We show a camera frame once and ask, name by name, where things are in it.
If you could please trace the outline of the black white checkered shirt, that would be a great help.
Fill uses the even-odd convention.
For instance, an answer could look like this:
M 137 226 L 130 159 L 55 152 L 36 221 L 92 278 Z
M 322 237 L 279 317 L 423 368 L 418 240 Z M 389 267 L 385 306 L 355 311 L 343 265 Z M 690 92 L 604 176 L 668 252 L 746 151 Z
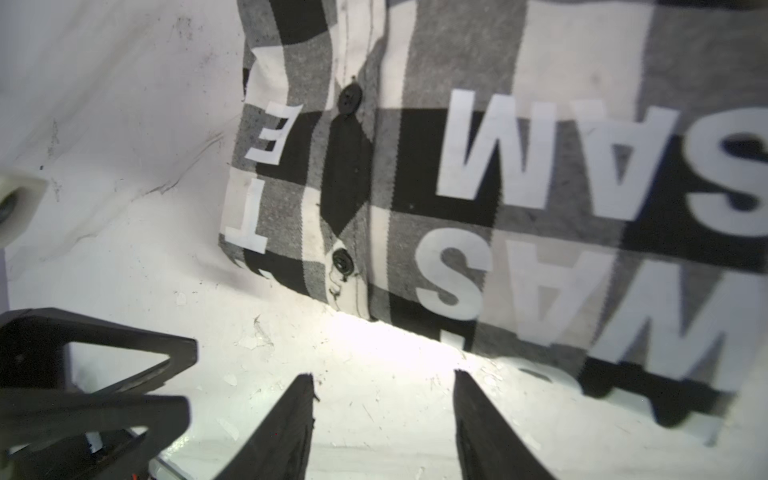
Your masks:
M 713 441 L 767 332 L 763 1 L 241 1 L 219 244 Z

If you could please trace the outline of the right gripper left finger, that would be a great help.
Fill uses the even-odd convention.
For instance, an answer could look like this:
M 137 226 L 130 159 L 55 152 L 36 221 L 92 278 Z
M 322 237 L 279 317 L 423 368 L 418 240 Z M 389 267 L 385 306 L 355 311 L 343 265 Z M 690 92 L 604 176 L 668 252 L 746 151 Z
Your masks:
M 313 376 L 309 373 L 298 375 L 217 477 L 304 479 L 314 430 L 315 399 Z

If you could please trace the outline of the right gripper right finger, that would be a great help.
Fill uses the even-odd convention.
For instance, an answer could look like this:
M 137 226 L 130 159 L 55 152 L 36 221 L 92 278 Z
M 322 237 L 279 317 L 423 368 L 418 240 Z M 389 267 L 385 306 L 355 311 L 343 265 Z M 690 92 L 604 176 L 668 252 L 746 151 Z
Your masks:
M 553 480 L 466 371 L 457 370 L 453 389 L 456 446 L 467 480 Z

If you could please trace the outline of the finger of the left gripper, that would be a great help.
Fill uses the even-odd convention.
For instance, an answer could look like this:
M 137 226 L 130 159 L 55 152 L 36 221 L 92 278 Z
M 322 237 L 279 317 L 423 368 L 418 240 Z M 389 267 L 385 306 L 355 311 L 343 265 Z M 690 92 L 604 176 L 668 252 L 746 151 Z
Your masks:
M 66 353 L 70 343 L 168 357 L 104 387 L 103 393 L 154 391 L 198 360 L 198 343 L 192 338 L 137 329 L 55 308 L 14 310 L 1 315 L 1 387 L 72 391 Z
M 75 479 L 120 479 L 146 466 L 190 424 L 183 396 L 131 393 L 74 393 L 60 390 L 3 389 L 1 448 L 38 447 L 89 432 L 144 427 L 146 431 Z

